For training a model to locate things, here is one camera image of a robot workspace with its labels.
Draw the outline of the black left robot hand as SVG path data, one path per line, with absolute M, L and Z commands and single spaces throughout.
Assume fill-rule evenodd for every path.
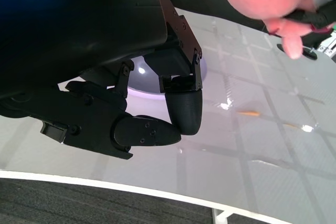
M 170 121 L 127 111 L 133 58 L 159 78 Z M 1 0 L 1 115 L 68 146 L 130 159 L 201 126 L 201 47 L 171 0 Z

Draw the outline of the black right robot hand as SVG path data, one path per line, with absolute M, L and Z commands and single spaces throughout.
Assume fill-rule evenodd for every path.
M 313 0 L 313 3 L 316 5 L 313 11 L 295 9 L 284 18 L 309 24 L 316 30 L 322 30 L 335 23 L 335 0 Z

